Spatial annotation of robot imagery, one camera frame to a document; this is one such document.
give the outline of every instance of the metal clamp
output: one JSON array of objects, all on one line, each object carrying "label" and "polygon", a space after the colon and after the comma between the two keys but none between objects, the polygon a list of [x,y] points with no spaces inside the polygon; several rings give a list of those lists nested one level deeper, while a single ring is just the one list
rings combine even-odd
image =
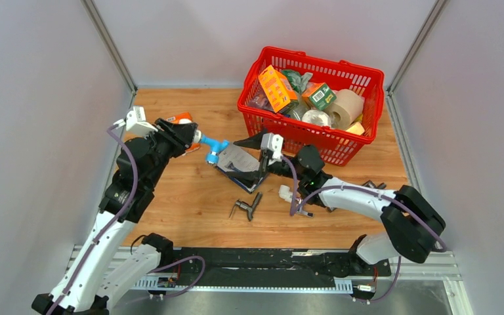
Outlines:
[{"label": "metal clamp", "polygon": [[235,204],[233,205],[233,208],[231,209],[231,214],[229,214],[229,219],[233,216],[233,212],[235,210],[235,207],[239,207],[240,209],[243,209],[244,211],[248,212],[248,221],[252,221],[254,219],[254,211],[256,211],[256,207],[258,206],[258,203],[260,203],[260,200],[262,200],[262,193],[259,192],[256,194],[256,197],[254,198],[254,201],[252,202],[252,205],[249,205],[248,203],[244,201],[237,200],[235,201]]}]

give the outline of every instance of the gray floor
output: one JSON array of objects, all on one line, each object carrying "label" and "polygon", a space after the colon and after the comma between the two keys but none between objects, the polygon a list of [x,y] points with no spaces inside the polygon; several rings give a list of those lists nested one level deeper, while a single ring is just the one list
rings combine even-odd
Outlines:
[{"label": "gray floor", "polygon": [[[382,294],[388,282],[378,283]],[[119,306],[139,297],[145,291],[130,291]],[[144,300],[125,305],[113,315],[258,315],[258,314],[401,314],[450,315],[451,310],[442,282],[399,281],[394,291],[380,303],[363,305],[349,296],[302,293],[219,293],[189,292],[161,301]]]}]

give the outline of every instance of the white wall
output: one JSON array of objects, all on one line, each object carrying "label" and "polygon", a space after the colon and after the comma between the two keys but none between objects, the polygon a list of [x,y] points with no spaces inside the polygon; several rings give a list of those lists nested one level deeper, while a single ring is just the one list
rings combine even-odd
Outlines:
[{"label": "white wall", "polygon": [[240,86],[264,46],[383,70],[434,0],[96,0],[138,86]]},{"label": "white wall", "polygon": [[397,99],[474,313],[504,314],[504,1],[451,1]]},{"label": "white wall", "polygon": [[85,239],[129,102],[79,1],[0,1],[0,314],[27,314]]}]

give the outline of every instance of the metal tool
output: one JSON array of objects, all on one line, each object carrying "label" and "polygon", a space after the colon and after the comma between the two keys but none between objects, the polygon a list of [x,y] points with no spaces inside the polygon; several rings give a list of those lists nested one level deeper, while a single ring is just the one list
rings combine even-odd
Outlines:
[{"label": "metal tool", "polygon": [[231,214],[229,214],[229,219],[233,216],[233,212],[235,207],[239,207],[240,209],[243,209],[244,211],[248,212],[248,221],[252,221],[254,219],[254,211],[256,211],[256,207],[258,206],[258,203],[260,203],[260,200],[262,200],[262,193],[259,192],[256,194],[256,197],[254,198],[254,201],[252,202],[252,205],[249,205],[248,203],[244,201],[237,200],[235,201],[235,204],[233,205],[233,208],[231,209]]},{"label": "metal tool", "polygon": [[369,180],[369,181],[363,183],[361,186],[373,188],[373,189],[385,189],[387,187],[387,184],[382,182],[381,184],[376,186],[373,181]]}]

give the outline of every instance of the toilet paper roll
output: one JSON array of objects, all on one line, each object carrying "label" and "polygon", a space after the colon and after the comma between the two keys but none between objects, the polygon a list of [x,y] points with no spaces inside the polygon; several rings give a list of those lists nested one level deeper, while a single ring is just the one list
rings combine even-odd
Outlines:
[{"label": "toilet paper roll", "polygon": [[364,109],[364,100],[355,92],[343,89],[337,92],[337,99],[324,112],[333,118],[333,127],[346,130]]}]

